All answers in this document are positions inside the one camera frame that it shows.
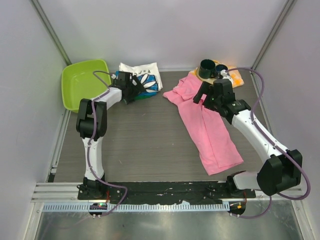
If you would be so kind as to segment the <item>dark green mug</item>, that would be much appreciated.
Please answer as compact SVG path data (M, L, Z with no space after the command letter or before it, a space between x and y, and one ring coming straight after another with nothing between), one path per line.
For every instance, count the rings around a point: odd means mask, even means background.
M204 59L200 62L199 75L201 78L215 78L217 76L216 64L211 59Z

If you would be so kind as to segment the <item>dark blue mug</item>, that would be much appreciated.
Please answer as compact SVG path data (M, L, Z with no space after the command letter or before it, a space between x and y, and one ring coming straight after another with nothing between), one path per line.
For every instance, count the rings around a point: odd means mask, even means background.
M215 70L216 70L217 74L219 75L221 71L227 71L228 67L224 64L218 64L215 66Z

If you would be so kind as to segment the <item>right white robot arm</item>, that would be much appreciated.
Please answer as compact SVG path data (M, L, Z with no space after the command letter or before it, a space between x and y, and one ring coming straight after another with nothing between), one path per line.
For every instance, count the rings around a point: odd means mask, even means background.
M236 99L230 80L204 81L193 102L219 113L245 136L264 161L258 172L240 171L228 177L225 190L230 197L236 198L246 189L273 196L301 183L302 154L289 150L268 132L251 107L243 99Z

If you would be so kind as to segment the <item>pink t shirt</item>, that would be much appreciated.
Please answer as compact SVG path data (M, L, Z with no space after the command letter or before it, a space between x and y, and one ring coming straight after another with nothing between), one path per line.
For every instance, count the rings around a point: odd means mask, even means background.
M201 80L189 73L163 97L177 106L182 122L199 151L201 163L210 176L244 161L219 113L205 108L202 105L204 98L199 103L193 102L201 84Z

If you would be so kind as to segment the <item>orange checkered cloth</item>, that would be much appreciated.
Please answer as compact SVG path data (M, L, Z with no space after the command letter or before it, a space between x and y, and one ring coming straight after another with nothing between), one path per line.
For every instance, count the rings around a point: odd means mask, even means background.
M216 78L208 78L208 79L201 78L198 74L198 67L191 70L189 73L196 76L199 80L208 82L210 84L212 84L216 80ZM238 70L233 70L233 71L229 72L228 75L232 78L232 87L233 88L240 87L240 86L244 85L244 80L242 79L242 76Z

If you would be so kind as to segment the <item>lime green plastic tub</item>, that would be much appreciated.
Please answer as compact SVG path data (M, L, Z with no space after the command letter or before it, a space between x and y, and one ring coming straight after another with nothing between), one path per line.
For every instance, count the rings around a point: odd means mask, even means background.
M64 107L78 112L82 99L92 99L107 90L111 77L107 63L103 59L91 59L65 67L61 74L61 94Z

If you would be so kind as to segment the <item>blue t shirt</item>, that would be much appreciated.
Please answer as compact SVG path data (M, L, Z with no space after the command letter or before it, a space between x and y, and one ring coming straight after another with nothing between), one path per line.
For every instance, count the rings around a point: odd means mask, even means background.
M151 96L151 97L153 97L153 96L155 96L157 93L158 93L157 91L155 91L155 92L142 92L142 93L140 93L140 94L137 95L137 96Z

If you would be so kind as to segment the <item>white daisy print t shirt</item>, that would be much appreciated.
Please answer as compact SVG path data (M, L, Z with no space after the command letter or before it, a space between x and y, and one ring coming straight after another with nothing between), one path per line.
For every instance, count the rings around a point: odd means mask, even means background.
M124 63L119 64L119 71L130 72L136 76L147 93L157 93L163 88L158 64L156 62L129 66Z

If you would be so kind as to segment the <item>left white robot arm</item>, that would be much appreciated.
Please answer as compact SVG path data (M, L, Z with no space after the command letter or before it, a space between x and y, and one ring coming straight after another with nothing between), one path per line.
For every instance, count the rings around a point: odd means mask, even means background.
M102 163L102 143L107 132L107 110L124 101L134 102L146 91L138 77L131 72L119 71L117 75L95 70L92 73L105 86L106 91L92 99L83 98L79 103L76 131L85 151L86 168L82 184L78 185L78 199L102 199L113 185L106 183Z

